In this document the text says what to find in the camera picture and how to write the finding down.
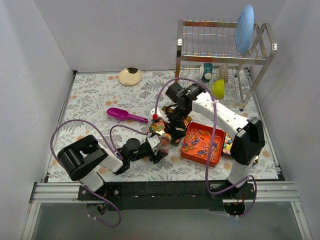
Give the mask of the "dark tin pastel star candies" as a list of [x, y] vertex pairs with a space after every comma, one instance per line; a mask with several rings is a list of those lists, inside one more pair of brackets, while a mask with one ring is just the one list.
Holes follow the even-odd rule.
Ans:
[[221, 155], [226, 158], [226, 159], [229, 159], [229, 160], [232, 160], [232, 156], [231, 156], [231, 147], [233, 145], [233, 140], [232, 138], [226, 133], [225, 134], [225, 139], [224, 139], [224, 142], [223, 142], [223, 147], [222, 147], [222, 153]]

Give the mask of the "teal white bowl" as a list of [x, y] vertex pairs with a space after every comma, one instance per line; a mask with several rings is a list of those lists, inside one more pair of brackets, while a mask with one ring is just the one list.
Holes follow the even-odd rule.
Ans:
[[199, 67], [199, 79], [204, 83], [209, 83], [213, 75], [213, 64], [206, 62]]

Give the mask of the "floral table mat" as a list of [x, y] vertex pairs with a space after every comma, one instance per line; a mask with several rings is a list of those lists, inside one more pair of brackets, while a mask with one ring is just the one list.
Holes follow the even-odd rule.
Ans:
[[[121, 147], [130, 138], [144, 141], [149, 124], [118, 121], [107, 115], [107, 110], [120, 108], [133, 115], [148, 117], [155, 106], [171, 104], [170, 99], [159, 91], [174, 76], [172, 70], [146, 71], [139, 83], [125, 86], [119, 82], [117, 73], [77, 74], [63, 117], [64, 127], [56, 135], [55, 152], [87, 135], [95, 136], [102, 146], [114, 143]], [[226, 179], [232, 165], [232, 159], [222, 156], [215, 167], [206, 170], [203, 164], [182, 158], [180, 146], [171, 146], [168, 156], [157, 164], [144, 158], [133, 162], [129, 170], [120, 175], [101, 166], [96, 171], [107, 182], [202, 181], [205, 177]]]

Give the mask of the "black base bar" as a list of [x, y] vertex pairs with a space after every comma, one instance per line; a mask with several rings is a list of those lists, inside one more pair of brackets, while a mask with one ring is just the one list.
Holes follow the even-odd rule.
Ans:
[[212, 196], [201, 181], [138, 181], [106, 182], [90, 193], [79, 187], [77, 200], [99, 201], [97, 195], [111, 201], [119, 210], [184, 210], [207, 209], [223, 211], [223, 200], [237, 201], [254, 199], [254, 186], [247, 183], [239, 190], [235, 188]]

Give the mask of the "yellow green bowl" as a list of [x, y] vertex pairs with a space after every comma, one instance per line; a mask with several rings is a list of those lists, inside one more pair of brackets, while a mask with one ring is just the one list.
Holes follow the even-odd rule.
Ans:
[[222, 100], [225, 96], [225, 82], [223, 79], [216, 80], [212, 85], [212, 93], [218, 100]]

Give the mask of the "patterned beige bowl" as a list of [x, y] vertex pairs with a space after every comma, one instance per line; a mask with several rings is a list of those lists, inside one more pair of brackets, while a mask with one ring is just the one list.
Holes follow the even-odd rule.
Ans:
[[224, 82], [228, 82], [229, 80], [229, 66], [224, 63], [219, 66], [218, 68], [218, 79], [223, 80]]

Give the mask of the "cream plate black spot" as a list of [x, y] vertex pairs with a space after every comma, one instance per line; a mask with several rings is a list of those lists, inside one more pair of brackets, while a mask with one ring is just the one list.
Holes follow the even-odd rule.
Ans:
[[125, 68], [118, 74], [119, 82], [126, 86], [136, 85], [141, 81], [142, 77], [142, 72], [135, 67]]

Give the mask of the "orange tin of lollipops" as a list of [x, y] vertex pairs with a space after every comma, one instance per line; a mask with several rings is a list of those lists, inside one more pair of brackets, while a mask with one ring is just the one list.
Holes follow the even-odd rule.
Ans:
[[[191, 122], [181, 147], [180, 156], [184, 159], [206, 165], [209, 156], [212, 131], [213, 128], [210, 126]], [[225, 136], [226, 133], [223, 130], [215, 130], [209, 163], [210, 167], [215, 167], [220, 161]]]

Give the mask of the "purple plastic scoop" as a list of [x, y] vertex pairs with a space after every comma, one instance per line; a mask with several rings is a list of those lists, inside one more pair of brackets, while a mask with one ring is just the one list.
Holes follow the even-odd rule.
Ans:
[[133, 121], [137, 121], [140, 123], [148, 123], [148, 119], [145, 117], [141, 117], [141, 116], [137, 116], [134, 114], [130, 114], [128, 111], [124, 110], [124, 109], [120, 109], [117, 107], [111, 107], [109, 108], [106, 113], [111, 116], [114, 117], [118, 120], [121, 121], [125, 121], [125, 120], [133, 120]]

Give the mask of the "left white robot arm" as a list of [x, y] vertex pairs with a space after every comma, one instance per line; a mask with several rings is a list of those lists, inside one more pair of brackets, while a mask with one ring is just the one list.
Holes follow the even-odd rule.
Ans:
[[160, 137], [152, 133], [147, 135], [143, 143], [130, 138], [117, 149], [122, 156], [119, 159], [118, 153], [102, 148], [93, 135], [88, 135], [60, 150], [57, 159], [72, 181], [81, 182], [95, 200], [101, 200], [107, 195], [107, 191], [105, 181], [95, 170], [97, 166], [120, 175], [130, 168], [132, 162], [143, 158], [157, 164], [168, 155], [161, 146]]

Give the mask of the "steel dish rack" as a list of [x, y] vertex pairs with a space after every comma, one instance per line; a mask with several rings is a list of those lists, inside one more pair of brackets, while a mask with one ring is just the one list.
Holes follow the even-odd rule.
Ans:
[[278, 44], [272, 26], [253, 26], [249, 50], [241, 54], [236, 45], [237, 23], [213, 20], [179, 20], [177, 28], [175, 77], [186, 69], [199, 70], [201, 64], [211, 63], [213, 73], [227, 65], [224, 101], [235, 102], [243, 111], [273, 61]]

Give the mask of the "blue plate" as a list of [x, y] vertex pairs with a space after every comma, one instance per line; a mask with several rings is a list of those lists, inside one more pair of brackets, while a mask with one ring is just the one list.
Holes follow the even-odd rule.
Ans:
[[235, 43], [237, 52], [246, 55], [250, 49], [255, 24], [254, 8], [246, 5], [238, 18], [235, 29]]

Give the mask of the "clear glass jar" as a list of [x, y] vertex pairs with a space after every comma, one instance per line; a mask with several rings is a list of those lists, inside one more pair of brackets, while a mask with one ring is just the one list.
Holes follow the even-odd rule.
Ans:
[[170, 150], [171, 140], [165, 135], [159, 136], [159, 140], [160, 140], [160, 144], [158, 146], [158, 149], [162, 153], [166, 153], [168, 155]]

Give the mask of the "dark tin translucent star candies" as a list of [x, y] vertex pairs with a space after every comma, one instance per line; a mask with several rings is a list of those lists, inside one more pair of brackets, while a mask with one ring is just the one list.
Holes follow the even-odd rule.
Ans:
[[[172, 113], [173, 110], [175, 109], [175, 107], [176, 107], [176, 104], [173, 104], [173, 105], [169, 105], [169, 106], [164, 106], [161, 108], [161, 110], [165, 111], [165, 113], [168, 114], [168, 113]], [[185, 136], [186, 136], [187, 129], [188, 129], [190, 123], [192, 122], [192, 118], [190, 116], [187, 116], [183, 121], [186, 126], [186, 133], [185, 133]], [[175, 147], [177, 147], [180, 144], [181, 140], [185, 137], [184, 136], [180, 139], [172, 139], [171, 135], [165, 132], [165, 124], [164, 124], [163, 120], [159, 120], [157, 122], [152, 122], [149, 127], [149, 130], [156, 135], [167, 136], [170, 139], [171, 145], [175, 146]]]

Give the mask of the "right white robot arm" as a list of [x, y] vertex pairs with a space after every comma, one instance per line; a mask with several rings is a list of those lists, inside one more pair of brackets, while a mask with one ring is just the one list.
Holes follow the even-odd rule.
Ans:
[[232, 139], [230, 155], [233, 159], [231, 171], [226, 179], [225, 188], [207, 191], [212, 196], [227, 192], [237, 199], [245, 192], [244, 185], [252, 177], [250, 170], [254, 159], [265, 146], [263, 123], [257, 117], [248, 119], [241, 116], [214, 99], [213, 94], [203, 85], [193, 82], [187, 88], [177, 82], [166, 83], [165, 94], [176, 107], [165, 114], [165, 130], [172, 140], [185, 136], [185, 118], [194, 111], [213, 122], [213, 126], [224, 130]]

